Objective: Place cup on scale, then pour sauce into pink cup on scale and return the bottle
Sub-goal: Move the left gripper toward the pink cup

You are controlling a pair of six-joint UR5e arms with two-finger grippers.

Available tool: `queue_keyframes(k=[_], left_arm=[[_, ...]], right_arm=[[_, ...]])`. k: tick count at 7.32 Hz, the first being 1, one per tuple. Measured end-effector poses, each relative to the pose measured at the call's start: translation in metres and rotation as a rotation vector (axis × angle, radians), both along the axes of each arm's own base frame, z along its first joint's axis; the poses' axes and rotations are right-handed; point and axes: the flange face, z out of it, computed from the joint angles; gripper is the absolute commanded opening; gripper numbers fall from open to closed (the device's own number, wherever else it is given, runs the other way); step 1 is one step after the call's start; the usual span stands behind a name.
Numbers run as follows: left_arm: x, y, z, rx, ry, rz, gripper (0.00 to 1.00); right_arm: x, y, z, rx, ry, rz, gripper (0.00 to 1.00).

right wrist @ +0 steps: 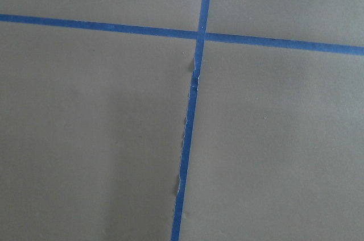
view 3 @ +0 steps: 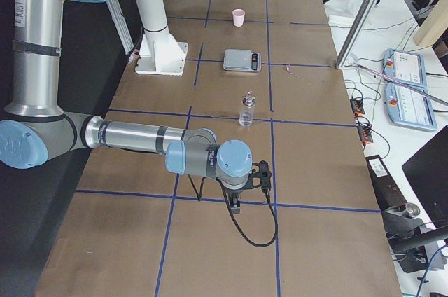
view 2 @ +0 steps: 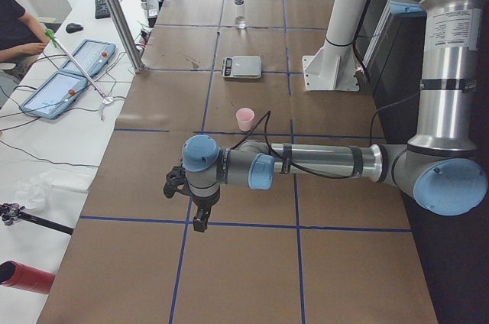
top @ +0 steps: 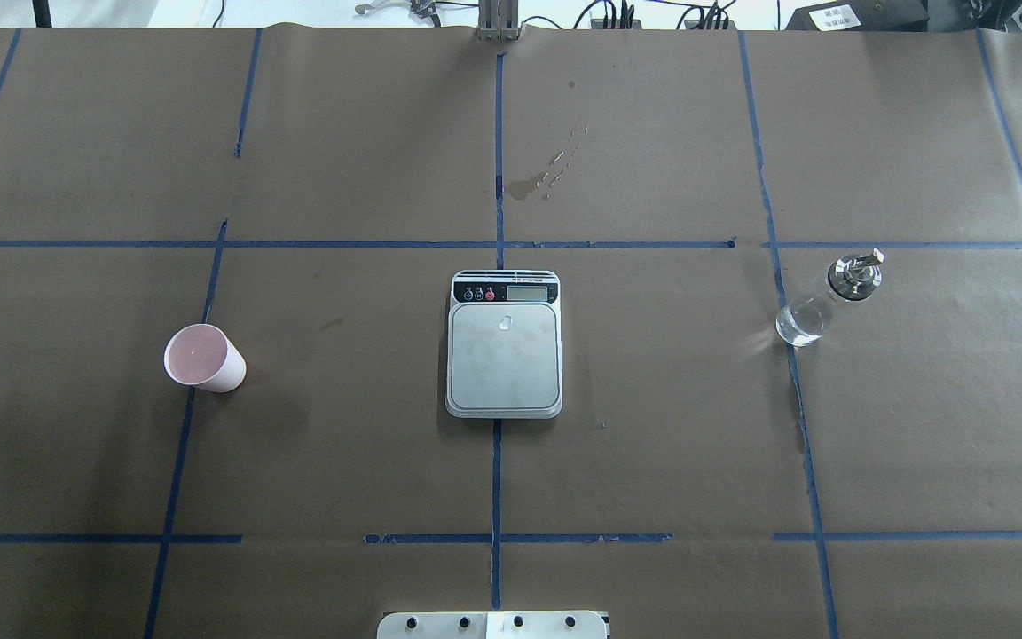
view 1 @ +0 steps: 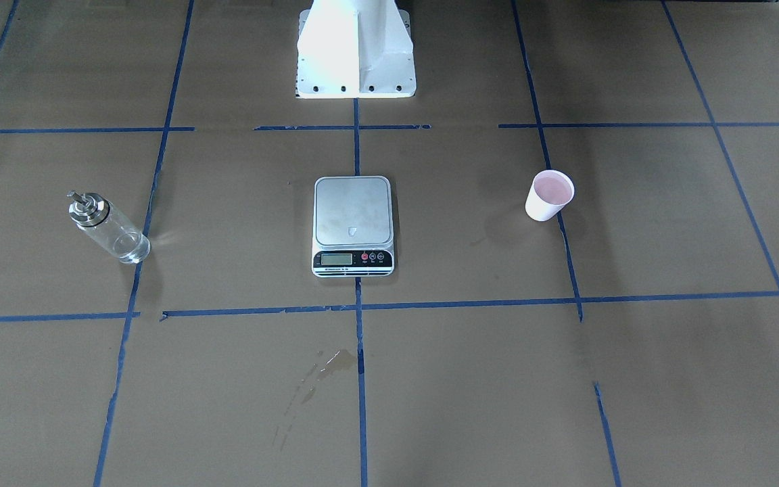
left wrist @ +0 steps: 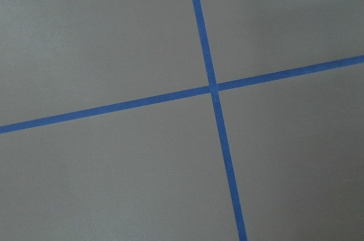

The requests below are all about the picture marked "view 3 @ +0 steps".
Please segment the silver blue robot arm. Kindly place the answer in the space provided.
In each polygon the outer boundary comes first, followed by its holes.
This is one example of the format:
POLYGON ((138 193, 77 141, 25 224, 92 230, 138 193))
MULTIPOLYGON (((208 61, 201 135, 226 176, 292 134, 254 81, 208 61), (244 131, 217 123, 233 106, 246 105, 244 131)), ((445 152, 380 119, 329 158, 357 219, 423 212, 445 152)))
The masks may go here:
MULTIPOLYGON (((16 169, 46 163, 76 149, 100 146, 164 156, 169 172, 217 181, 230 214, 242 191, 270 194, 271 172, 249 146, 219 143, 206 128, 178 129, 105 120, 63 111, 58 101, 63 5, 68 0, 15 0, 13 99, 1 122, 1 161, 16 169)), ((99 3, 106 0, 72 0, 99 3)))

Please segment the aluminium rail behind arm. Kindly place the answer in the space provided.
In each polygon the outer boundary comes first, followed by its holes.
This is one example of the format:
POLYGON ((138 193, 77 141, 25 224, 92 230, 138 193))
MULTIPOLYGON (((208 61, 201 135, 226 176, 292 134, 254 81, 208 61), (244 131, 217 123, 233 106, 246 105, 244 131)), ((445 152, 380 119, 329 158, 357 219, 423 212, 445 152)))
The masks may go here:
POLYGON ((121 40, 124 52, 126 55, 129 55, 132 52, 134 43, 123 15, 123 11, 120 7, 119 0, 106 0, 106 4, 111 14, 111 19, 115 25, 115 29, 121 40))

